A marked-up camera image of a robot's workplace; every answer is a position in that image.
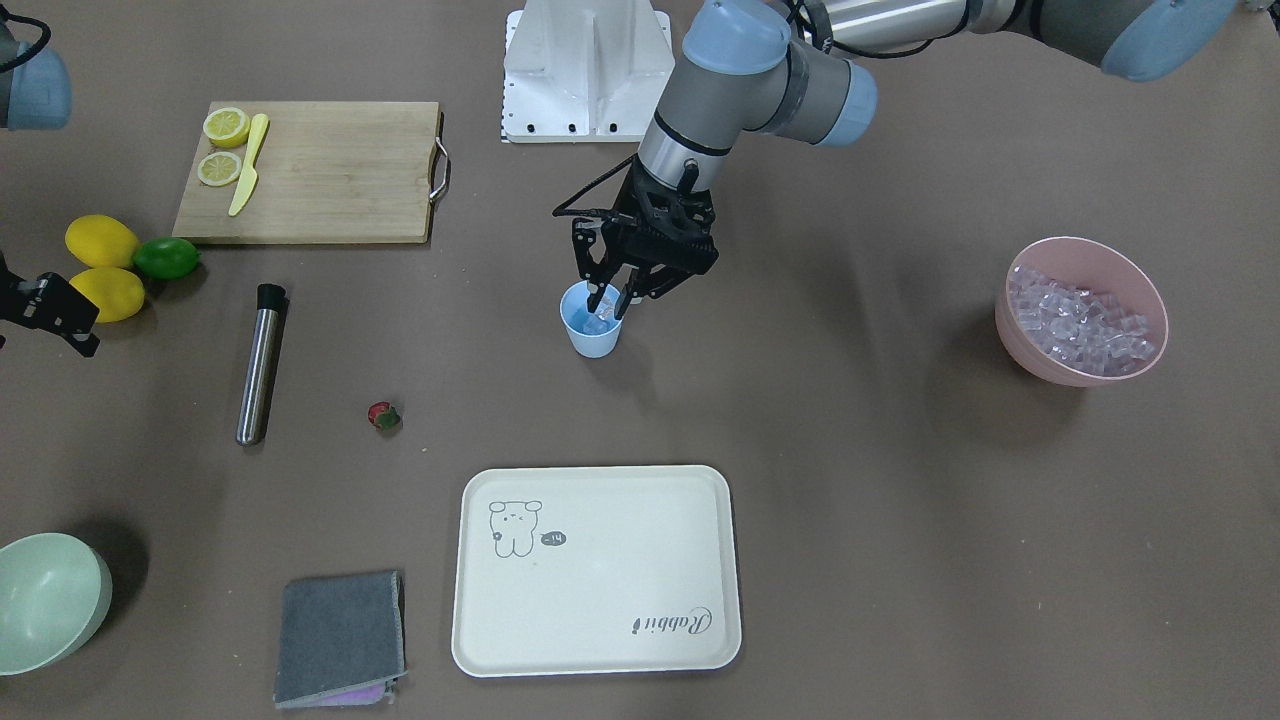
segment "yellow lemon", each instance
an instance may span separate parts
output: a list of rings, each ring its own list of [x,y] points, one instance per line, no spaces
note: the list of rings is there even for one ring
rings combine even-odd
[[[90,268],[68,282],[97,306],[99,323],[137,314],[146,299],[138,275],[120,268]]]
[[[129,268],[138,236],[106,215],[84,215],[67,225],[67,250],[90,268]]]
[[[205,137],[219,147],[239,147],[248,140],[248,115],[239,108],[219,108],[205,118]]]
[[[241,159],[234,152],[214,152],[200,161],[196,177],[209,187],[221,187],[239,177]]]

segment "pink bowl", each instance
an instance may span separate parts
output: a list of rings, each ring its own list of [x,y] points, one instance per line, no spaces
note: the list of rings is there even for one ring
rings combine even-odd
[[[1156,356],[1128,375],[1102,377],[1082,373],[1044,355],[1018,325],[1010,302],[1009,278],[1019,265],[1029,265],[1064,283],[1115,293],[1128,310],[1147,316],[1151,323],[1147,340],[1156,343]],[[1169,315],[1151,278],[1124,255],[1083,237],[1048,237],[1027,246],[1009,265],[996,301],[996,332],[1005,350],[1028,373],[1051,383],[1096,387],[1135,378],[1152,369],[1169,343]]]

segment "tray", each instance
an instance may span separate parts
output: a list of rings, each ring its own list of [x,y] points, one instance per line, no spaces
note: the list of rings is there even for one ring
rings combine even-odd
[[[713,670],[742,628],[732,507],[705,465],[485,470],[462,495],[468,675]]]

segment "blue joint cap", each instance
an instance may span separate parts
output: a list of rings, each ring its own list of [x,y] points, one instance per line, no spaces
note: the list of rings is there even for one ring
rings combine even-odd
[[[18,53],[28,45],[19,44]],[[72,78],[49,47],[13,70],[9,90],[9,129],[58,129],[72,117]]]
[[[724,76],[754,76],[787,56],[791,29],[759,0],[707,0],[685,35],[685,58]]]
[[[815,145],[822,147],[844,147],[867,132],[876,117],[876,104],[879,101],[879,91],[876,90],[876,78],[865,68],[849,63],[849,95],[845,96],[845,106],[840,109],[836,124],[831,127],[827,137]]]
[[[1134,82],[1160,79],[1176,70],[1217,33],[1238,0],[1156,0],[1124,28],[1102,72]]]

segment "green lime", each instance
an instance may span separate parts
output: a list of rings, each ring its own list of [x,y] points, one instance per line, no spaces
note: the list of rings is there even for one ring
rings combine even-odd
[[[200,251],[180,237],[157,237],[133,254],[133,265],[148,278],[175,281],[200,264]]]

